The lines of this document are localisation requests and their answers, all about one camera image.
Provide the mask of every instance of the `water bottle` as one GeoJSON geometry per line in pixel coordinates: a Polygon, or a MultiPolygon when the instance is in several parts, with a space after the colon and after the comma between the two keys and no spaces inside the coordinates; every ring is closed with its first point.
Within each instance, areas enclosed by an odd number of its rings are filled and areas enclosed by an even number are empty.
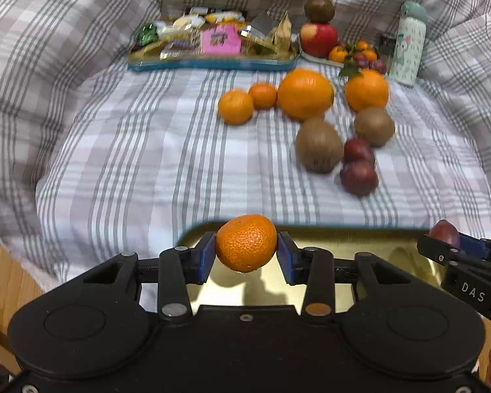
{"type": "Polygon", "coordinates": [[[414,85],[416,80],[426,38],[426,22],[427,12],[423,6],[414,1],[402,4],[389,76],[407,86],[414,85]]]}

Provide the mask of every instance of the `bottle lid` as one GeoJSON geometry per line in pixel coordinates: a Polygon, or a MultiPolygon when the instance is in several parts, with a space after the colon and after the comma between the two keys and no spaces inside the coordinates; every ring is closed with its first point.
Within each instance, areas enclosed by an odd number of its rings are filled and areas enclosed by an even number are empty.
{"type": "Polygon", "coordinates": [[[402,4],[402,17],[413,18],[420,22],[427,23],[427,12],[424,6],[415,1],[406,1],[402,4]]]}

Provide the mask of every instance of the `tangerine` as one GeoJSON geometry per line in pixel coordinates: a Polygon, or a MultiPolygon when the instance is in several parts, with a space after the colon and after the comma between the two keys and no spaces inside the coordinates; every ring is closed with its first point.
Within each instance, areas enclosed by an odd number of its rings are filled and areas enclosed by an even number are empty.
{"type": "Polygon", "coordinates": [[[369,64],[378,59],[378,55],[372,48],[366,48],[365,50],[362,50],[362,53],[368,57],[369,64]]]}
{"type": "Polygon", "coordinates": [[[218,115],[229,125],[246,123],[253,112],[253,98],[244,90],[229,90],[218,101],[218,115]]]}
{"type": "Polygon", "coordinates": [[[224,224],[216,233],[218,259],[229,269],[248,273],[271,260],[276,251],[276,228],[260,214],[246,214],[224,224]]]}
{"type": "Polygon", "coordinates": [[[344,47],[336,46],[329,52],[327,59],[332,62],[344,63],[348,54],[348,51],[344,47]]]}
{"type": "Polygon", "coordinates": [[[280,83],[278,104],[290,118],[304,121],[322,116],[333,104],[333,86],[320,73],[297,68],[280,83]]]}
{"type": "Polygon", "coordinates": [[[367,41],[364,40],[358,40],[355,44],[355,50],[357,52],[362,52],[364,50],[367,50],[368,48],[371,48],[371,46],[367,41]]]}
{"type": "Polygon", "coordinates": [[[268,83],[256,83],[249,89],[255,109],[269,109],[276,104],[276,88],[268,83]]]}
{"type": "Polygon", "coordinates": [[[362,69],[349,77],[344,88],[348,105],[355,112],[368,108],[385,108],[389,100],[389,85],[374,69],[362,69]]]}

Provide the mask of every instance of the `plaid cloth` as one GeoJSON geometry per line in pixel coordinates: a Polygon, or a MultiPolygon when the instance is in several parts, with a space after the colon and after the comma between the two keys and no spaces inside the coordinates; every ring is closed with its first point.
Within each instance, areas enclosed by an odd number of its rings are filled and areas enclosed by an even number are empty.
{"type": "MultiPolygon", "coordinates": [[[[394,139],[376,152],[380,187],[358,199],[338,170],[295,161],[281,111],[242,127],[216,116],[223,91],[282,73],[135,74],[132,32],[161,12],[236,6],[297,28],[304,0],[0,0],[0,237],[65,280],[124,250],[156,256],[206,220],[263,213],[277,223],[427,228],[447,218],[491,237],[491,0],[415,0],[429,14],[418,86],[390,83],[394,139]]],[[[404,0],[333,0],[344,40],[396,33],[404,0]]],[[[327,120],[353,115],[338,70],[327,120]]]]}

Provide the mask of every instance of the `brown kiwi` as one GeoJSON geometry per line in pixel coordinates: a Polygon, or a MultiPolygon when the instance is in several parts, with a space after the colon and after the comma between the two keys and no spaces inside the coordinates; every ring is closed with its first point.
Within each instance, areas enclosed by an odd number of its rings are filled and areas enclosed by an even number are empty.
{"type": "Polygon", "coordinates": [[[328,23],[335,17],[335,5],[331,0],[307,0],[304,12],[311,22],[328,23]]]}
{"type": "Polygon", "coordinates": [[[395,134],[395,123],[385,109],[364,109],[356,114],[353,123],[356,135],[370,145],[380,148],[395,134]]]}
{"type": "Polygon", "coordinates": [[[296,157],[313,173],[330,173],[343,158],[343,145],[335,128],[314,117],[300,127],[295,139],[296,157]]]}

